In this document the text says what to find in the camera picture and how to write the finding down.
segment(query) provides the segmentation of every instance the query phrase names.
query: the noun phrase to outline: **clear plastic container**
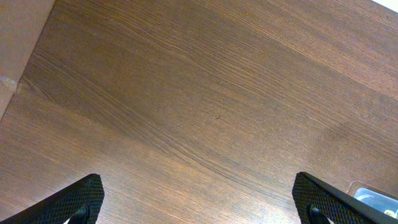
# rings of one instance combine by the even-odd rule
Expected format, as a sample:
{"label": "clear plastic container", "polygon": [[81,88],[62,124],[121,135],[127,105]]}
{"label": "clear plastic container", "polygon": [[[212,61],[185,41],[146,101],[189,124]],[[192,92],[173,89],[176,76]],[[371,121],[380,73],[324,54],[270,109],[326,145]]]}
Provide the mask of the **clear plastic container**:
{"label": "clear plastic container", "polygon": [[386,215],[398,219],[398,200],[363,187],[360,187],[355,192],[354,198]]}

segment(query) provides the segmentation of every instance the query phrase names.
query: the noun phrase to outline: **wooden table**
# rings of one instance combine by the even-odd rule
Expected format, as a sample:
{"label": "wooden table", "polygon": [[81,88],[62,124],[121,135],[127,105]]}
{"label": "wooden table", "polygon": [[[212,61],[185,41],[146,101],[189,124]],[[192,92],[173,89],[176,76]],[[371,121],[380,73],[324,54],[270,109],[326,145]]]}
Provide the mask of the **wooden table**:
{"label": "wooden table", "polygon": [[0,220],[90,173],[97,223],[298,223],[307,171],[398,194],[398,15],[58,0],[0,125]]}

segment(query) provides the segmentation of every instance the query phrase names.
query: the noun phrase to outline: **textured black surface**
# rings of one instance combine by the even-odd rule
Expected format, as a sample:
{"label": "textured black surface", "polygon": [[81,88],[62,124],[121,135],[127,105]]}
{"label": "textured black surface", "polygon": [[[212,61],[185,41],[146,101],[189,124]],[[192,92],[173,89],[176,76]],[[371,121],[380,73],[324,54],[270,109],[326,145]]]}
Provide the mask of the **textured black surface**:
{"label": "textured black surface", "polygon": [[302,223],[310,223],[309,205],[317,207],[334,223],[398,223],[305,172],[296,175],[292,194]]}
{"label": "textured black surface", "polygon": [[310,223],[307,214],[308,204],[316,206],[335,223],[369,223],[359,214],[346,208],[334,196],[319,188],[304,173],[298,173],[296,176],[293,199],[302,223]]}
{"label": "textured black surface", "polygon": [[100,176],[90,174],[1,223],[64,223],[81,207],[88,208],[87,223],[95,223],[103,199]]}

